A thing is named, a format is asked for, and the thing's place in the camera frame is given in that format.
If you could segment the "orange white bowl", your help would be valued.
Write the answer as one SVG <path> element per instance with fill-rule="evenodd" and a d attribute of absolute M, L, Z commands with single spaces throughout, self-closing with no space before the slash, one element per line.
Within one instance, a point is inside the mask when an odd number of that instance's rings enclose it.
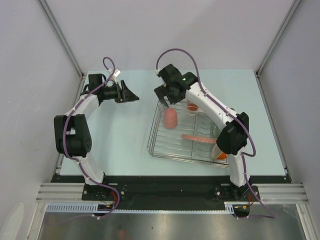
<path fill-rule="evenodd" d="M 211 158 L 213 160 L 225 160 L 227 159 L 227 155 L 215 144 L 211 151 Z"/>

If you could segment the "pink cream floral plate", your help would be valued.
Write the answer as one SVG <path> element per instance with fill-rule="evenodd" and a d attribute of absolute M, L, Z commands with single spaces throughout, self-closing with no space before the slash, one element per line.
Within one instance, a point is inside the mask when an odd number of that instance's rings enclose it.
<path fill-rule="evenodd" d="M 200 142 L 200 143 L 206 143 L 206 144 L 216 144 L 216 142 L 217 142 L 217 140 L 215 138 L 190 135 L 190 134 L 182 134 L 181 139 Z"/>

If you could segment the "pink plastic cup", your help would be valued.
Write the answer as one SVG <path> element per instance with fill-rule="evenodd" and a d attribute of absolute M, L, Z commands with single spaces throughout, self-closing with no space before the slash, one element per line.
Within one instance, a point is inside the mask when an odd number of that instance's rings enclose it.
<path fill-rule="evenodd" d="M 165 128 L 170 130 L 178 125 L 178 115 L 174 108 L 169 107 L 164 111 L 163 124 Z"/>

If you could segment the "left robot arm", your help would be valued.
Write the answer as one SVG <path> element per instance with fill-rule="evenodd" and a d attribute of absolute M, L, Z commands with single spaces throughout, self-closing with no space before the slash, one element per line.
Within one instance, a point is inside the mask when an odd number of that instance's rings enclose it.
<path fill-rule="evenodd" d="M 140 98 L 115 76 L 102 73 L 88 75 L 78 102 L 64 115 L 54 117 L 55 145 L 59 154 L 73 161 L 81 171 L 87 185 L 95 185 L 93 194 L 100 200 L 110 196 L 111 188 L 104 184 L 105 174 L 90 154 L 92 137 L 87 120 L 103 101 L 114 100 L 117 104 L 135 102 Z"/>

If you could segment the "green floral bowl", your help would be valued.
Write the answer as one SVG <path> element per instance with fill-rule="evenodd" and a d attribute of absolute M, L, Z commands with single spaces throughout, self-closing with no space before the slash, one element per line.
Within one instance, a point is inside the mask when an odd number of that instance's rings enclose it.
<path fill-rule="evenodd" d="M 212 127 L 213 137 L 217 139 L 219 137 L 220 133 L 221 133 L 221 130 L 218 128 L 218 126 L 216 124 L 214 124 Z"/>

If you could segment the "orange white mug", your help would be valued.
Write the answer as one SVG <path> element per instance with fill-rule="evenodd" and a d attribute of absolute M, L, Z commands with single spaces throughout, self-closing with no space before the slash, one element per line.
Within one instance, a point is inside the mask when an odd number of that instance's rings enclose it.
<path fill-rule="evenodd" d="M 191 102 L 191 101 L 187 101 L 187 109 L 189 110 L 189 111 L 197 111 L 198 110 L 198 106 L 196 105 L 196 104 L 194 104 L 193 102 Z"/>

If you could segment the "metal wire dish rack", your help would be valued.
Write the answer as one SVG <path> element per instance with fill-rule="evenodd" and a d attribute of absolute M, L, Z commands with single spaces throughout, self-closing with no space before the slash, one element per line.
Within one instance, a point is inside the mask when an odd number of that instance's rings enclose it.
<path fill-rule="evenodd" d="M 187 101 L 170 104 L 177 114 L 177 126 L 165 127 L 165 107 L 158 102 L 147 150 L 153 157 L 227 168 L 227 157 L 213 153 L 218 137 L 216 124 L 201 109 Z"/>

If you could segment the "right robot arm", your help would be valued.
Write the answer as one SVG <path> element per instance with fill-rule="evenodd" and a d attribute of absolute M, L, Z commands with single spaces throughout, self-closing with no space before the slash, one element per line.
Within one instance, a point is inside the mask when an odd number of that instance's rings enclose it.
<path fill-rule="evenodd" d="M 158 70 L 156 75 L 162 79 L 163 84 L 154 89 L 160 103 L 168 108 L 168 104 L 176 104 L 188 100 L 197 105 L 208 117 L 212 119 L 220 134 L 216 140 L 217 147 L 227 155 L 229 164 L 231 196 L 242 201 L 249 194 L 246 186 L 246 170 L 241 154 L 247 145 L 249 133 L 249 116 L 237 113 L 227 107 L 200 82 L 200 78 L 192 72 L 181 74 L 172 64 Z"/>

